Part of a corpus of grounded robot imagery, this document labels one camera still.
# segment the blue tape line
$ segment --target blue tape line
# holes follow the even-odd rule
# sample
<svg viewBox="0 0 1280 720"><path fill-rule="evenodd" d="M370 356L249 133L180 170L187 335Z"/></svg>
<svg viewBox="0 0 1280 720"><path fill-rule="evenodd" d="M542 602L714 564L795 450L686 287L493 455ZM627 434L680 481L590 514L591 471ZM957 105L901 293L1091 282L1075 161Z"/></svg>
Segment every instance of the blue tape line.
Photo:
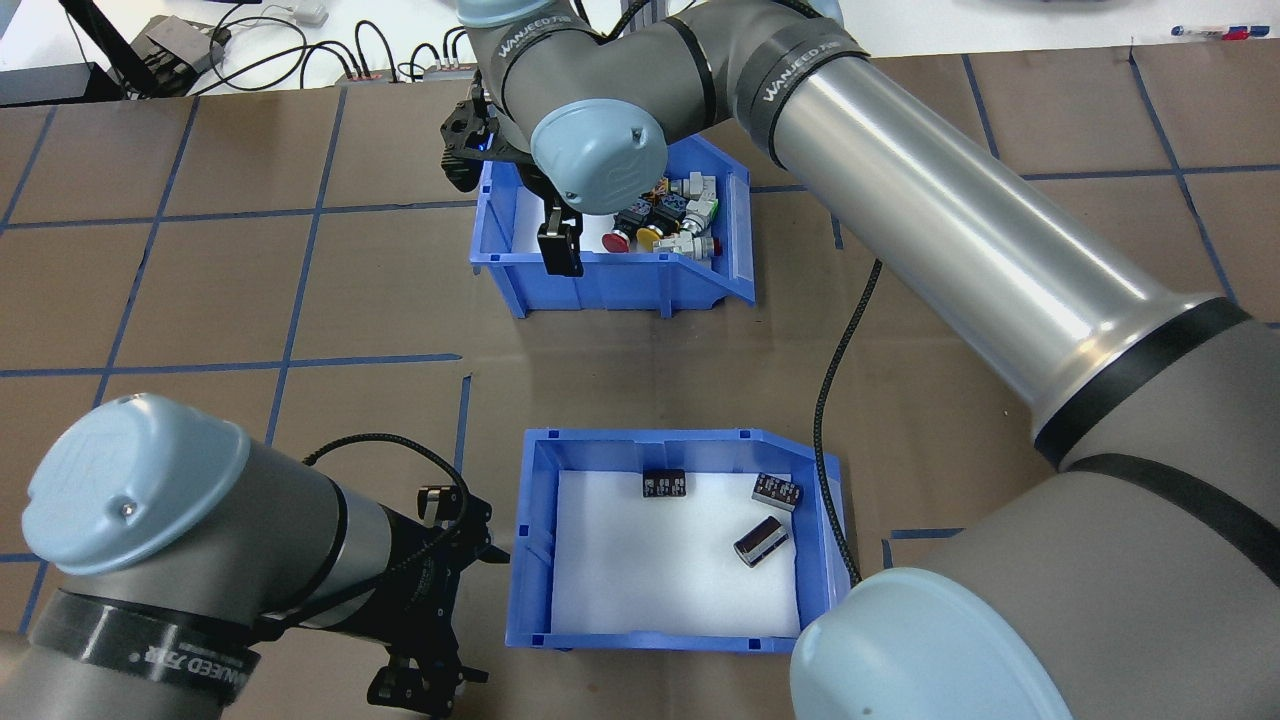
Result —
<svg viewBox="0 0 1280 720"><path fill-rule="evenodd" d="M100 220L45 220L40 223L12 223L9 229L83 228L105 225L145 225L155 218L102 218Z"/></svg>
<svg viewBox="0 0 1280 720"><path fill-rule="evenodd" d="M390 210L440 210L444 208L475 208L475 200L440 200L436 202L388 202L384 205L343 205L340 208L325 208L325 215L343 215L347 213L387 213Z"/></svg>
<svg viewBox="0 0 1280 720"><path fill-rule="evenodd" d="M166 223L198 223L202 220L244 220L252 218L292 218L297 215L310 215L315 210L310 208L294 210L244 210L241 213L201 213L196 215L170 215L164 219Z"/></svg>
<svg viewBox="0 0 1280 720"><path fill-rule="evenodd" d="M29 370L0 370L0 378L69 378L101 375L102 368L32 368Z"/></svg>
<svg viewBox="0 0 1280 720"><path fill-rule="evenodd" d="M401 365L406 363L452 363L462 360L453 352L433 355L370 355L356 357L315 357L310 360L289 360L289 368L335 368L340 365Z"/></svg>
<svg viewBox="0 0 1280 720"><path fill-rule="evenodd" d="M845 237L840 232L840 219L835 215L831 217L831 232L836 234L836 250L845 249Z"/></svg>
<svg viewBox="0 0 1280 720"><path fill-rule="evenodd" d="M467 447L467 407L471 405L471 375L462 378L462 397L458 400L458 433L453 442L453 468L462 471L462 457Z"/></svg>
<svg viewBox="0 0 1280 720"><path fill-rule="evenodd" d="M1222 260L1219 259L1217 250L1213 247L1213 241L1208 236L1208 227L1204 224L1204 219L1201 218L1199 210L1196 209L1196 200L1192 197L1190 187L1187 186L1187 177L1183 174L1181 165L1178 164L1178 155L1174 152L1174 146L1169 141L1169 135L1165 132L1164 123L1160 122L1160 115L1156 113L1156 105L1151 101L1151 94L1147 91L1146 81L1142 79L1142 69L1138 68L1138 59L1134 58L1132 49L1129 50L1129 69L1133 72L1133 81L1138 85L1138 94L1142 96L1142 104L1147 106L1147 115L1151 118L1151 124L1156 128L1156 136L1160 137L1160 146L1165 149L1169 164L1174 169L1174 178L1178 181L1178 188L1183 192L1183 200L1187 202L1187 209L1190 210L1192 218L1196 220L1196 228L1199 231L1201 243L1204 245L1204 252L1208 254L1208 260L1213 265L1213 272L1217 273L1217 279L1222 283L1222 291L1226 293L1228 300L1238 302L1235 290L1231 288L1231 282L1226 277L1226 269L1222 266Z"/></svg>
<svg viewBox="0 0 1280 720"><path fill-rule="evenodd" d="M293 368L329 368L338 365L394 365L404 363L452 363L462 360L454 352L435 352L430 355L367 355L352 357L315 357L310 360L291 360ZM127 365L106 368L31 368L0 370L0 378L64 378L83 375L178 375L186 373L225 373L236 370L279 370L284 364L279 360L261 363L206 363L200 365Z"/></svg>
<svg viewBox="0 0 1280 720"><path fill-rule="evenodd" d="M262 363L205 363L196 365L131 365L111 368L110 375L178 375L183 373L227 373L232 370L276 370L280 364L274 360Z"/></svg>
<svg viewBox="0 0 1280 720"><path fill-rule="evenodd" d="M1184 176L1213 176L1221 173L1275 173L1280 165L1221 165L1216 168L1183 168Z"/></svg>
<svg viewBox="0 0 1280 720"><path fill-rule="evenodd" d="M338 91L338 109L333 117L333 131L329 133L329 150L324 158L324 172L320 173L320 190L311 210L311 229L307 232L307 249L302 254L302 269L298 273L298 288L293 293L293 313L289 315L289 332L284 336L284 355L280 359L280 375L275 380L275 396L271 398L271 414L266 420L265 445L275 441L275 425L280 419L280 404L284 402L284 384L289 379L289 363L293 357L293 342L298 334L298 319L302 318L302 299L307 292L307 275L311 273L311 256L316 249L316 234L320 231L320 217L324 210L324 197L329 190L329 176L333 173L333 156L338 151L338 132L342 129L342 114L347 109L347 88Z"/></svg>
<svg viewBox="0 0 1280 720"><path fill-rule="evenodd" d="M45 587L45 574L49 573L49 562L40 561L36 569L36 580L31 583L31 594L27 596L27 607L22 611L22 620L18 623L18 633L26 635L31 628L32 616L36 614L36 603L40 602L40 591Z"/></svg>
<svg viewBox="0 0 1280 720"><path fill-rule="evenodd" d="M27 158L27 165L22 168L22 174L18 176L18 184L13 188L13 197L9 199L9 206L4 210L4 217L0 217L0 232L9 227L9 220L13 218L13 211L18 208L18 199L22 197L23 188L27 187L27 181L31 178L31 170L36 168L36 158L40 156L40 149L45 146L45 138L49 137L49 128L54 124L54 115L58 114L58 105L49 106L49 114L45 115L45 124L40 126L40 135L36 136L36 145L31 149L31 156Z"/></svg>
<svg viewBox="0 0 1280 720"><path fill-rule="evenodd" d="M1024 181L1044 181L1044 179L1110 179L1110 178L1152 178L1152 177L1170 177L1174 170L1160 168L1152 170L1096 170L1096 172L1080 172L1080 173L1033 173L1029 176L1023 176Z"/></svg>
<svg viewBox="0 0 1280 720"><path fill-rule="evenodd" d="M982 122L982 135L987 137L987 150L991 156L1000 159L1000 147L996 145L996 131L991 127L991 118L987 115L987 104L982 100L982 88L978 87L978 73L973 72L973 61L969 54L960 55L964 63L964 74L969 78L969 90L973 92L973 102L978 106L978 119Z"/></svg>
<svg viewBox="0 0 1280 720"><path fill-rule="evenodd" d="M942 539L960 534L964 528L915 528L911 530L890 530L888 539Z"/></svg>
<svg viewBox="0 0 1280 720"><path fill-rule="evenodd" d="M751 188L751 195L768 195L771 192L804 192L809 190L803 184L762 184Z"/></svg>
<svg viewBox="0 0 1280 720"><path fill-rule="evenodd" d="M120 324L115 328L115 340L111 341L111 352L106 356L106 370L110 373L115 366L115 359L120 355L120 345L124 342L124 331L129 325L129 316L133 315L133 305L138 299L138 288L142 287L142 275L146 273L151 260L151 250L155 247L156 236L160 233L160 219L164 218L164 209L169 205L169 196L173 193L173 183L178 178L178 168L182 165L182 155L187 151L187 141L191 140L191 128L196 124L196 111L200 110L200 97L191 101L191 110L187 113L187 126L182 129L182 140L178 141L178 151L174 154L173 165L169 167L169 178L164 183L164 192L160 193L160 205L151 222L151 232L147 233L147 243L142 249L142 260L138 263L138 272L133 274L133 287L129 290L129 299L124 301L124 313L120 314ZM97 383L97 392L93 395L93 407L102 404L106 395L106 382L109 374L104 374Z"/></svg>

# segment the light blue joint cap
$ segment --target light blue joint cap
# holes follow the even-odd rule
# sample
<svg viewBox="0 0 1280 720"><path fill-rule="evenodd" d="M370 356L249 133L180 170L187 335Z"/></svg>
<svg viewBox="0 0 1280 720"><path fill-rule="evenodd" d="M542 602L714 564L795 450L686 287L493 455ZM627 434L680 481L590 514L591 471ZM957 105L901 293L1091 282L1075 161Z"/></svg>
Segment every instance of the light blue joint cap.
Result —
<svg viewBox="0 0 1280 720"><path fill-rule="evenodd" d="M840 27L845 27L845 12L840 9L840 0L806 0L809 6L818 10L823 15L840 23Z"/></svg>
<svg viewBox="0 0 1280 720"><path fill-rule="evenodd" d="M45 455L22 533L72 575L127 568L209 515L244 470L250 446L238 425L159 395L114 400Z"/></svg>
<svg viewBox="0 0 1280 720"><path fill-rule="evenodd" d="M554 0L458 0L458 22L467 27L500 27L531 15Z"/></svg>
<svg viewBox="0 0 1280 720"><path fill-rule="evenodd" d="M667 138L643 108L593 97L557 108L534 128L534 163L588 215L617 213L667 169Z"/></svg>
<svg viewBox="0 0 1280 720"><path fill-rule="evenodd" d="M893 568L855 587L791 655L797 720L1071 720L1039 659L964 585Z"/></svg>

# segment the brown cardboard floor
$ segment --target brown cardboard floor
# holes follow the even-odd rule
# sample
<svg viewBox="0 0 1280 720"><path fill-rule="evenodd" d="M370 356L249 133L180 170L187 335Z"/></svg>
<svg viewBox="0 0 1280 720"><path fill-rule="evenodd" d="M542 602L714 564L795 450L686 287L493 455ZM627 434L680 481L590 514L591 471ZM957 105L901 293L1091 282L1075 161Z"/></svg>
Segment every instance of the brown cardboard floor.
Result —
<svg viewBox="0 0 1280 720"><path fill-rule="evenodd" d="M1280 322L1280 86L1257 79L1280 70L1280 44L1135 63L1100 49L881 65L1169 286ZM462 90L0 111L0 630L26 630L61 577L22 542L26 483L102 398L160 392L294 456L362 430L457 452L504 546L525 428L809 439L872 261L858 238L726 124L707 137L753 170L756 307L515 320L467 265L474 196L435 167L434 128ZM887 274L827 414L865 571L1047 477L1028 436L1025 407ZM429 474L406 455L352 448L324 469L412 512ZM493 682L460 717L790 714L786 657L504 648L507 573L479 566L462 585L463 660ZM291 634L228 716L398 716L364 703L381 655Z"/></svg>

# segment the black cable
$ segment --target black cable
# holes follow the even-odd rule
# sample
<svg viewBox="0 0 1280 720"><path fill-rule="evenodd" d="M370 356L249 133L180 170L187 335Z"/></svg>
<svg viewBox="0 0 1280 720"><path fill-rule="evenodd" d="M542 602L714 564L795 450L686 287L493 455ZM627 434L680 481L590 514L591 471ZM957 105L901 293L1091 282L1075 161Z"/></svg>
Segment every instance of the black cable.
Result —
<svg viewBox="0 0 1280 720"><path fill-rule="evenodd" d="M431 45L430 42L419 42L417 47L415 47L413 51L410 53L410 55L408 55L408 64L410 65L416 65L417 64L417 54L421 53L422 50L430 50L431 51L431 56L435 58L435 64L436 65L440 64L440 53L435 49L435 46ZM422 77L426 77L426 68L422 68Z"/></svg>
<svg viewBox="0 0 1280 720"><path fill-rule="evenodd" d="M413 69L417 68L420 72L415 73ZM396 63L396 69L401 72L402 76L407 77L410 82L417 82L426 77L429 72L428 68L419 65L417 63Z"/></svg>
<svg viewBox="0 0 1280 720"><path fill-rule="evenodd" d="M67 27L72 28L72 37L76 38L76 47L81 49L81 60L84 60L84 64L87 65L88 55L84 54L84 45L82 45L79 41L79 33L76 32L76 23L72 20L72 14L65 10L63 10L63 14L67 15Z"/></svg>
<svg viewBox="0 0 1280 720"><path fill-rule="evenodd" d="M319 47L320 45L342 47L342 51L347 54L347 60L349 60L351 63L351 73L356 74L356 68L360 67L360 60L356 59L356 53L352 51L352 49L348 47L346 42L342 42L340 40L321 40L320 42L312 42L312 46Z"/></svg>
<svg viewBox="0 0 1280 720"><path fill-rule="evenodd" d="M215 24L214 28L209 32L209 55L210 56L212 56L212 54L214 54L215 40L216 40L218 35L223 29L229 29L229 28L232 28L232 27L234 27L237 24L243 24L243 23L250 22L250 20L268 20L268 22L273 22L273 23L276 23L276 24L282 24L282 26L284 26L284 27L287 27L287 28L297 32L298 37L302 40L302 45L300 47L296 47L296 49L291 50L291 51L298 53L298 51L306 50L306 47L307 47L307 33L301 27L298 27L298 26L296 26L296 24L293 24L293 23L291 23L291 22L288 22L285 19L273 18L273 17L269 17L269 15L251 15L251 17L247 17L247 18L239 18L237 20L228 22L230 19L230 17L232 17L232 13L234 13L236 10L239 10L244 5L246 5L246 3L239 3L239 4L234 5L234 6L232 6L232 9L227 10L227 14L224 14L221 17L221 19L218 20L218 24ZM284 55L282 55L282 54L276 54L276 55L273 55L270 59L275 60L275 59L283 58L283 56ZM302 67L302 60L303 59L305 59L303 55L298 55L298 59L293 63L293 65L284 74L282 74L280 77L278 77L276 79L274 79L271 82L268 82L268 83L264 83L264 85L259 85L259 86L253 86L253 87L246 87L246 86L236 85L234 82L232 82L232 78L239 77L241 73L243 73L243 70L246 70L246 69L257 68L257 67L265 64L265 60L260 60L257 63L247 65L247 67L242 68L241 70L238 70L236 73L232 73L230 76L224 76L223 72L221 72L221 69L219 69L218 64L215 63L211 69L214 70L214 74L218 76L218 82L214 83L214 85L210 85L210 86L205 87L205 90L209 90L210 87L216 87L219 85L227 85L228 87L233 87L233 88L243 91L243 92L253 92L253 91L257 91L257 90L266 90L269 87L275 87L276 85L280 85L282 82L284 82L285 79L288 79L289 76L292 76L297 69L300 69ZM200 95L205 90L201 90L200 92L196 92L193 95Z"/></svg>
<svg viewBox="0 0 1280 720"><path fill-rule="evenodd" d="M573 0L573 9L577 10L577 17L582 18L582 22L591 24L591 18L586 17L586 6L582 5L582 0Z"/></svg>
<svg viewBox="0 0 1280 720"><path fill-rule="evenodd" d="M383 28L375 26L371 20L360 20L356 23L356 55L360 56L360 67L365 70L365 77L369 77L369 63L365 61L365 51L360 47L360 28L367 27L372 28L378 33L378 37L383 41L383 50L387 50L387 64L390 65L387 72L392 74L392 82L396 79L396 55L392 54L392 44L387 42L387 36L383 35Z"/></svg>
<svg viewBox="0 0 1280 720"><path fill-rule="evenodd" d="M458 473L453 468L453 465L449 465L447 460L436 455L431 448L426 447L425 445L413 442L402 436L392 433L361 433L355 436L347 436L344 438L338 438L325 445L324 447L316 450L311 455L307 455L306 457L302 459L302 464L308 466L315 465L317 460L320 460L329 452L333 452L339 447L356 445L358 442L389 442L399 445L412 450L413 452L417 452L422 457L426 457L428 460L434 462L435 466L444 470L444 473L449 475L449 479L453 480L453 484L458 488L458 496L460 496L458 519L461 520L462 518L466 516L467 505L471 500L471 491L467 488L466 480L462 479L462 474ZM404 557L403 560L388 568L387 570L383 570L380 574L369 578L367 580L362 580L353 585L348 585L333 594L323 597L314 602L308 602L302 607L300 607L298 610L291 612L289 615L285 615L280 620L271 620L265 623L264 629L269 628L271 632L270 634L264 633L265 635L264 639L275 639L276 637L279 637L279 634L283 634L284 630L289 628L296 628L302 623L306 623L307 620L315 618L316 615L325 612L326 610L332 610L342 605L343 602L347 602L352 598L365 594L366 592L376 588L379 584L381 584L387 578L392 575L397 575L416 565L420 565L431 553L431 551L438 548L445 541L453 539L453 537L458 534L461 527L462 527L461 521L449 525L445 530L435 536L435 538L424 544L421 548L416 550L410 556Z"/></svg>
<svg viewBox="0 0 1280 720"><path fill-rule="evenodd" d="M614 40L622 37L622 32L627 29L627 26L631 23L631 20L637 14L640 14L640 10L644 10L645 6L649 3L652 3L652 1L653 0L634 0L630 5L627 5L627 9L622 12L622 17L618 18L617 24L613 26L613 29L609 31L609 35L604 36L604 41L605 42L613 42ZM792 10L800 13L801 15L804 15L806 18L820 18L820 17L823 17L822 13L819 13L818 10L814 10L812 6L809 6L805 3L801 3L800 0L772 0L772 1L776 3L776 4L778 4L778 5L783 5L786 8L791 8Z"/></svg>
<svg viewBox="0 0 1280 720"><path fill-rule="evenodd" d="M840 337L840 343L836 345L836 354L831 356L831 365L827 366L827 377L822 379L822 389L818 391L818 404L813 409L813 454L818 464L818 489L822 491L822 505L827 509L827 520L831 521L831 532L836 536L836 548L840 550L840 559L845 562L845 569L849 570L850 587L863 582L863 575L858 571L858 562L854 561L852 553L849 552L845 529L840 527L836 503L831 497L831 484L827 479L827 459L822 454L822 415L827 410L827 395L831 393L831 383L836 380L840 361L845 357L845 351L849 350L849 342L854 340L854 332L863 320L863 314L867 313L867 304L872 301L872 293L876 292L876 282L879 279L882 266L883 264L879 261L879 258L872 264L872 272L867 277L867 287L863 288L863 297L858 301L858 307L854 309L852 316L849 318L845 334Z"/></svg>
<svg viewBox="0 0 1280 720"><path fill-rule="evenodd" d="M453 46L451 47L451 50L453 50L453 59L457 60L460 65L462 64L462 55L458 55L458 41L462 40L463 37L467 38L467 45L470 45L471 36L468 36L467 31L463 29L462 32L453 36Z"/></svg>
<svg viewBox="0 0 1280 720"><path fill-rule="evenodd" d="M444 53L444 59L449 59L449 38L453 37L454 32L466 32L467 28L462 26L453 26L444 31L444 38L440 41L440 53Z"/></svg>
<svg viewBox="0 0 1280 720"><path fill-rule="evenodd" d="M229 81L236 79L239 76L242 76L242 74L244 74L244 73L247 73L247 72L250 72L250 70L252 70L255 68L265 65L265 64L270 63L271 60L279 60L280 58L288 55L289 53L303 53L303 51L306 51L310 47L311 47L310 45L300 45L298 47L289 47L287 50L280 50L279 53L275 53L274 55L268 55L266 58L262 58L261 60L257 60L256 63L250 63L248 65L244 65L243 68L236 70L234 73L227 76L223 79L219 79L215 83L210 83L210 85L206 85L205 87L201 87L196 92L192 92L191 96L195 97L197 95L204 95L204 94L209 92L210 90L212 90L212 88L215 88L218 86L221 86L221 85L230 85ZM302 64L302 58L298 56L298 65L301 65L301 64ZM273 82L271 86L279 85L280 82L283 82L289 76L284 76L283 78Z"/></svg>
<svg viewBox="0 0 1280 720"><path fill-rule="evenodd" d="M298 70L298 90L306 90L307 87L307 63L311 61L311 55L314 55L316 50L328 50L329 53L333 54L334 58L338 58L338 61L342 63L342 74L344 74L347 79L352 79L351 65L347 64L347 60L342 56L342 53L338 53L337 50L329 46L330 44L337 45L337 42L334 42L333 40L323 40L307 47L307 51L302 55L302 68Z"/></svg>

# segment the blue plastic bin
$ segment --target blue plastic bin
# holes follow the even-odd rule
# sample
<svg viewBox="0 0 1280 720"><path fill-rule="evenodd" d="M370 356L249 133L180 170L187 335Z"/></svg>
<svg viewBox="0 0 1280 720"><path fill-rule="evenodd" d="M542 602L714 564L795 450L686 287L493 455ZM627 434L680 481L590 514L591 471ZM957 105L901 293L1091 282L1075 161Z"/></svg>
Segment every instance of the blue plastic bin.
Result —
<svg viewBox="0 0 1280 720"><path fill-rule="evenodd" d="M511 314L530 310L708 310L735 295L755 304L751 259L751 182L746 168L701 137L671 146L669 177L714 174L719 211L712 234L724 247L707 268L677 254L582 252L581 278L548 275L536 252L513 252L520 176L509 163L486 163L480 179L471 265L488 268Z"/></svg>
<svg viewBox="0 0 1280 720"><path fill-rule="evenodd" d="M507 646L644 648L721 652L791 652L795 638L727 638L627 634L552 634L552 568L556 562L556 509L562 470L640 473L681 468L690 473L790 474L805 500L791 516L796 546L796 605L800 626L827 612L849 592L849 575L836 550L818 491L813 448L754 429L731 430L570 430L525 433L525 457L512 548ZM827 455L831 493L840 497L840 464Z"/></svg>

